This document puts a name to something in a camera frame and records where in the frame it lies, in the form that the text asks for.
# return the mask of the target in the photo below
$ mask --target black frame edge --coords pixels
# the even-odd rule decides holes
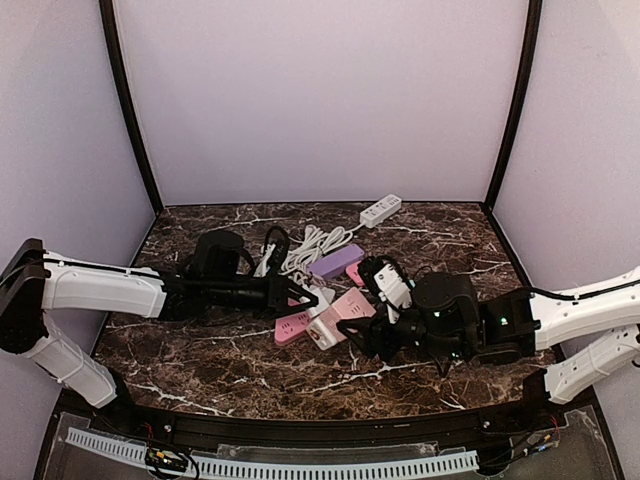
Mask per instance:
[[[131,90],[129,88],[129,82],[124,68],[122,50],[120,48],[120,38],[118,36],[118,28],[116,26],[113,0],[99,0],[99,3],[104,38],[107,44],[107,51],[109,53],[113,80],[120,100],[122,117],[124,118],[124,123],[127,127],[129,141],[131,142],[131,147],[133,148],[133,153],[136,157],[136,163],[138,164],[138,169],[140,170],[140,175],[142,176],[147,196],[149,197],[153,211],[156,215],[159,215],[164,209],[164,205],[162,204],[160,191],[158,190],[158,185],[156,184],[153,171],[151,170],[149,157],[144,147],[142,133],[140,132],[140,125],[138,124],[138,117],[136,116],[135,108],[133,106],[133,98],[131,97]]]
[[[511,99],[511,107],[507,116],[507,123],[500,144],[500,151],[496,160],[496,166],[493,170],[491,183],[484,203],[490,210],[496,205],[500,187],[507,172],[507,165],[511,157],[511,150],[518,132],[520,116],[524,106],[524,100],[527,95],[527,87],[529,86],[529,77],[531,76],[531,68],[533,66],[533,57],[536,49],[536,41],[538,39],[538,29],[540,27],[540,17],[542,14],[542,0],[529,0],[529,10],[527,12],[527,23],[524,30],[524,40],[522,42],[522,51],[520,53],[520,64],[518,65],[518,74],[513,89],[513,98]]]
[[[511,243],[509,243],[509,240],[507,240],[507,236],[504,234],[504,231],[502,230],[502,227],[500,226],[500,224],[498,223],[498,220],[493,214],[492,209],[485,203],[481,203],[480,208],[482,209],[484,216],[487,218],[487,221],[489,222],[489,225],[491,226],[493,233],[495,233],[496,237],[498,237],[498,241],[500,242],[500,245],[504,249],[504,252],[507,254],[507,257],[509,258],[511,265],[513,266],[513,269],[515,270],[516,275],[518,276],[518,280],[520,280],[520,283],[525,287],[532,286],[531,280],[529,279],[527,272],[522,266],[522,262],[520,262],[520,259],[518,258],[518,255],[516,255],[516,252],[511,246]]]
[[[420,417],[391,418],[382,421],[286,421],[286,420],[249,420],[171,412],[148,407],[134,407],[140,415],[154,425],[159,440],[177,446],[215,452],[220,444],[300,448],[353,448],[364,446],[402,445],[407,443],[438,442],[440,448],[464,446],[467,449],[489,449],[504,445],[507,437],[487,437],[481,433],[481,425],[486,415],[509,415],[515,413],[519,402],[471,409],[446,414],[434,414]],[[588,389],[566,405],[555,405],[554,414],[561,418],[568,411],[585,406],[594,409],[601,432],[610,455],[618,480],[624,480],[619,459],[612,442],[608,426],[602,415],[601,407],[593,392]],[[93,417],[92,409],[78,394],[62,390],[47,435],[43,441],[38,468],[34,478],[41,479],[46,465],[48,452],[54,441],[54,433],[61,412],[68,412],[91,419],[91,428],[115,433],[99,419]],[[393,428],[402,424],[403,429]],[[171,425],[172,431],[166,433],[162,426]]]

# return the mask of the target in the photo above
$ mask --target white cable tray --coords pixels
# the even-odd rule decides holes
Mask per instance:
[[[139,441],[119,440],[96,430],[70,427],[66,442],[120,463],[148,469],[144,463],[146,445]],[[418,480],[478,469],[475,451],[398,462],[352,465],[253,463],[199,455],[192,455],[192,458],[200,467],[200,478],[212,480]],[[195,476],[193,465],[189,464],[189,469],[183,476]]]

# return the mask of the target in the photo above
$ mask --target white wall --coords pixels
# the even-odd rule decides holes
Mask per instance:
[[[153,213],[122,121],[97,1],[0,0],[0,270],[28,237],[128,264]],[[90,349],[103,315],[56,312]],[[59,389],[0,352],[0,479],[32,478]]]
[[[117,2],[167,204],[482,200],[527,2]]]
[[[536,285],[567,288],[640,265],[639,24],[634,0],[544,4],[496,207]],[[596,391],[627,478],[640,479],[638,370],[625,367]]]

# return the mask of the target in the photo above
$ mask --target brown marble surface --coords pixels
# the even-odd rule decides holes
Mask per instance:
[[[167,208],[137,265],[173,268],[200,234],[228,228],[259,256],[264,234],[279,224],[300,238],[306,224],[325,231],[352,228],[367,204],[265,204]],[[516,274],[479,206],[407,203],[375,229],[358,231],[367,254],[388,254],[408,274],[467,273],[480,298],[519,286]],[[352,286],[343,275],[330,286]],[[262,419],[372,419],[484,407],[521,394],[522,379],[554,361],[544,352],[516,364],[485,367],[455,363],[447,378],[413,351],[389,364],[370,360],[348,342],[322,352],[308,338],[286,347],[273,340],[273,321],[252,313],[212,308],[204,318],[161,323],[113,314],[96,358],[122,373],[134,400],[168,410]]]

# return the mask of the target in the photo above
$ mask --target power outlet socket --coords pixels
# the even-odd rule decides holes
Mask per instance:
[[[360,223],[363,223],[367,228],[373,228],[400,210],[400,207],[402,207],[402,199],[390,193],[362,211],[360,213]]]
[[[278,318],[274,336],[276,345],[283,347],[303,337],[309,323],[311,323],[311,317],[307,312]]]
[[[373,317],[375,314],[376,309],[354,287],[315,318],[307,327],[307,332],[320,350],[327,350],[346,339],[338,331],[337,324],[340,320]]]

